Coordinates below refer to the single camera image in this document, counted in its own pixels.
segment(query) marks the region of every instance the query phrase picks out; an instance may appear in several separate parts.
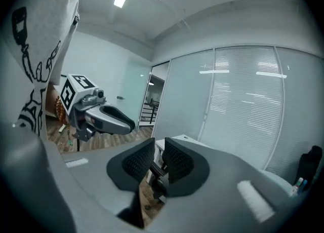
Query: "floor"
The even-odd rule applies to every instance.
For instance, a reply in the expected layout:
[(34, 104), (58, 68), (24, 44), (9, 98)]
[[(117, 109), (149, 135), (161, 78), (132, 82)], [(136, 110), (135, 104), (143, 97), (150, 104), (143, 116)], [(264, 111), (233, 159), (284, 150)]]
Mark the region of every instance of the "floor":
[[(61, 128), (60, 123), (55, 118), (46, 116), (47, 134), (48, 139), (56, 143), (59, 151), (74, 152), (76, 151), (76, 139), (73, 139), (72, 134), (75, 132), (74, 128), (70, 129), (70, 137), (73, 145), (68, 145), (67, 129), (62, 133), (59, 133)], [(138, 130), (132, 131), (128, 135), (109, 135), (109, 134), (98, 134), (91, 138), (88, 142), (81, 142), (80, 151), (87, 151), (92, 149), (100, 149), (106, 147), (117, 147), (119, 145), (134, 142), (141, 139), (147, 139), (151, 137), (153, 127), (140, 127)], [(157, 216), (163, 203), (153, 198), (153, 191), (146, 182), (147, 175), (140, 184), (140, 200), (142, 207), (142, 216), (144, 225), (147, 226), (151, 223), (154, 217)]]
[(154, 126), (155, 125), (155, 122), (140, 122), (140, 126)]

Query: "white t-shirt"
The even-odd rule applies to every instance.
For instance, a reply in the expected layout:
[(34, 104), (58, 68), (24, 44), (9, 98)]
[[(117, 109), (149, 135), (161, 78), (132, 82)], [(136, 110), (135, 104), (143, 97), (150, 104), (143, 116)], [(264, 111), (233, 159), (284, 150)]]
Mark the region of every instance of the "white t-shirt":
[(43, 140), (47, 86), (60, 83), (77, 6), (78, 0), (16, 0), (0, 27), (1, 119), (29, 127)]

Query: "glass wall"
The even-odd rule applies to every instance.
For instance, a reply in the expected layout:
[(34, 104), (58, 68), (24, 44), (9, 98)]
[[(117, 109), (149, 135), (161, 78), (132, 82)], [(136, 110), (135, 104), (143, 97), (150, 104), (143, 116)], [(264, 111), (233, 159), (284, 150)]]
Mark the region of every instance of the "glass wall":
[(171, 61), (154, 136), (185, 134), (292, 183), (301, 154), (322, 146), (323, 105), (319, 58), (274, 47), (200, 52)]
[(182, 134), (197, 139), (209, 101), (213, 50), (171, 61), (154, 127), (156, 140)]
[(150, 66), (129, 60), (120, 84), (119, 96), (123, 99), (117, 100), (117, 107), (134, 120), (135, 126), (139, 123), (150, 71)]

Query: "doorway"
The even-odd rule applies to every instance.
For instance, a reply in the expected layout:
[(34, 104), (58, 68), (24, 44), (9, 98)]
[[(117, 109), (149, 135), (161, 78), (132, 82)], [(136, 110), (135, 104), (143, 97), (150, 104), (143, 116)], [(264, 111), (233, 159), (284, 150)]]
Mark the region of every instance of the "doorway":
[(154, 66), (144, 98), (139, 127), (153, 127), (161, 101), (163, 88), (168, 76), (169, 63)]

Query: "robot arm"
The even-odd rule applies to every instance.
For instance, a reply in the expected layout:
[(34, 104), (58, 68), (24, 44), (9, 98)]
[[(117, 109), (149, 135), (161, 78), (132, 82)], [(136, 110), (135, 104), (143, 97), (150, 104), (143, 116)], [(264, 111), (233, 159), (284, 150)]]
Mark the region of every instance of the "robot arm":
[(69, 74), (60, 98), (70, 124), (76, 127), (74, 137), (82, 141), (96, 132), (126, 135), (135, 128), (134, 121), (107, 103), (104, 91), (84, 75)]

